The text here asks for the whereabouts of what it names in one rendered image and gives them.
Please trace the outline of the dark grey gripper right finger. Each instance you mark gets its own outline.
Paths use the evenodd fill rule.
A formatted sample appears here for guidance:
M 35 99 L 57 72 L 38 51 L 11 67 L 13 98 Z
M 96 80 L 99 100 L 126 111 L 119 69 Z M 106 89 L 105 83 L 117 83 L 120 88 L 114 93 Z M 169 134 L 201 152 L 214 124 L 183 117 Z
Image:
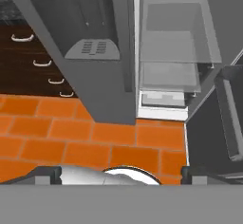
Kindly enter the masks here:
M 183 166 L 180 183 L 182 185 L 243 185 L 243 172 L 217 174 L 202 167 Z

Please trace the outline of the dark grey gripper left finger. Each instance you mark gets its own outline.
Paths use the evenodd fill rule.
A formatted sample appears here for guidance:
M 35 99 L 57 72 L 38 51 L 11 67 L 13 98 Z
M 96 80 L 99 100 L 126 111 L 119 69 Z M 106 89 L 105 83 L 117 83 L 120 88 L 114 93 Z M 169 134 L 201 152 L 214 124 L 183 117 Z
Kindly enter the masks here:
M 60 166 L 38 166 L 24 176 L 7 180 L 6 184 L 61 185 L 61 174 Z

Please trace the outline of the grey fridge body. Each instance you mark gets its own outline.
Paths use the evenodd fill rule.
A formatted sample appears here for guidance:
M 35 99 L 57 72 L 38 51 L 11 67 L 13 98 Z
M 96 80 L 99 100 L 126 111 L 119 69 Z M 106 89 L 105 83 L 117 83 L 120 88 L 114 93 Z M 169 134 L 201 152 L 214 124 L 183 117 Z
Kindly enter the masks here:
M 210 8 L 207 0 L 140 0 L 140 41 L 142 32 L 142 17 L 144 6 L 148 3 L 200 3 L 202 7 L 207 11 L 207 14 L 211 16 Z M 185 97 L 184 107 L 175 106 L 153 106 L 143 105 L 141 103 L 141 93 L 147 91 L 162 91 L 162 92 L 177 92 L 177 91 L 165 91 L 165 90 L 149 90 L 140 88 L 140 67 L 143 63 L 153 62 L 142 62 L 139 56 L 139 98 L 138 98 L 138 116 L 142 119 L 156 119 L 156 120 L 172 120 L 172 121 L 186 121 L 189 115 L 189 107 L 193 100 L 202 94 L 202 86 L 205 80 L 208 79 L 213 69 L 218 64 L 198 64 L 198 63 L 179 63 L 179 64 L 195 64 L 198 70 L 198 76 L 200 81 L 200 92 L 181 92 Z

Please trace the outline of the white fridge drawer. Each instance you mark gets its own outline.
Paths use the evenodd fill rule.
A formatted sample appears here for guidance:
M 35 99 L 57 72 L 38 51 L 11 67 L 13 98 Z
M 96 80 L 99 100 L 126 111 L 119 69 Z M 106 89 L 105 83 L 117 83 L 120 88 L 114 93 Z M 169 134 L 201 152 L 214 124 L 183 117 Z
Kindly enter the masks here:
M 141 103 L 153 106 L 184 107 L 185 97 L 181 92 L 147 91 L 141 93 Z

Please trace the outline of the small glass fridge shelf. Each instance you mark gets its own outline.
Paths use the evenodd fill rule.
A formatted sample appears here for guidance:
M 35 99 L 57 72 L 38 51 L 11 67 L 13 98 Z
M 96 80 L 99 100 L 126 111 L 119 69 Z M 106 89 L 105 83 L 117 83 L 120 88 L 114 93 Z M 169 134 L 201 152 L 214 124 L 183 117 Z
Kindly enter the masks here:
M 140 88 L 177 92 L 200 92 L 195 64 L 143 63 L 140 67 Z

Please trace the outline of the grey fridge door with dispenser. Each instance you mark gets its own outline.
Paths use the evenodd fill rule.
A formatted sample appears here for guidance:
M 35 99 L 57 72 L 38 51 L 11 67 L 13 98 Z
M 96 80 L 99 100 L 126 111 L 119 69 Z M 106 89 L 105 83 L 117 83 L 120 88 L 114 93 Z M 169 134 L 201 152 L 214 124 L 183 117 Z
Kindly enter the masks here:
M 0 0 L 0 25 L 29 25 L 96 122 L 136 121 L 124 90 L 112 0 Z

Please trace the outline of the large glass fridge shelf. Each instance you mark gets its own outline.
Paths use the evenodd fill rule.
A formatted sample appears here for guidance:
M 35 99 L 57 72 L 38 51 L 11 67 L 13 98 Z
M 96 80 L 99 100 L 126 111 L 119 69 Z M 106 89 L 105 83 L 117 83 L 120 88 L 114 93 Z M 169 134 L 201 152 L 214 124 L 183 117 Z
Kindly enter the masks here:
M 200 3 L 148 3 L 140 41 L 142 62 L 220 64 L 211 16 Z

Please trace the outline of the white round object black rim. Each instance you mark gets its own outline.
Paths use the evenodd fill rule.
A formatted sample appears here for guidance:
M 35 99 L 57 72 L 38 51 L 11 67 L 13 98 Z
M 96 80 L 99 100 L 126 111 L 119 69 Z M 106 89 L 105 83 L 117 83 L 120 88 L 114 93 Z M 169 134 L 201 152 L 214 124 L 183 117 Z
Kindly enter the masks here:
M 63 185 L 160 185 L 151 173 L 134 166 L 117 166 L 96 171 L 81 166 L 62 166 Z

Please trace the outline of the dark grey door bin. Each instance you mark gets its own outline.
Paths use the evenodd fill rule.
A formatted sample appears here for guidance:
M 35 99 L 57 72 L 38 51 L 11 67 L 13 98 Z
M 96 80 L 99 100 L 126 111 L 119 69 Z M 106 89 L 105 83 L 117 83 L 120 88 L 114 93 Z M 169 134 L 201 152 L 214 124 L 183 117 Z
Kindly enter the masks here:
M 215 90 L 228 156 L 243 160 L 243 65 L 225 65 L 215 77 Z

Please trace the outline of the dark wooden drawer cabinet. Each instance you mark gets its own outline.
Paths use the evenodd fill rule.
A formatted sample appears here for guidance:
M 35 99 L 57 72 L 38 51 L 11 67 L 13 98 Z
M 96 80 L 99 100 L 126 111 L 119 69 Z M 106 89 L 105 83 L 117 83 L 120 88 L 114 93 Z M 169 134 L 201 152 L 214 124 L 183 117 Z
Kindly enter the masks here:
M 27 43 L 13 42 L 10 37 L 34 39 Z M 38 63 L 52 61 L 51 66 L 37 67 Z M 60 97 L 59 92 L 74 92 L 65 79 L 63 84 L 50 84 L 47 80 L 65 79 L 58 66 L 47 53 L 38 36 L 29 25 L 0 25 L 0 94 Z

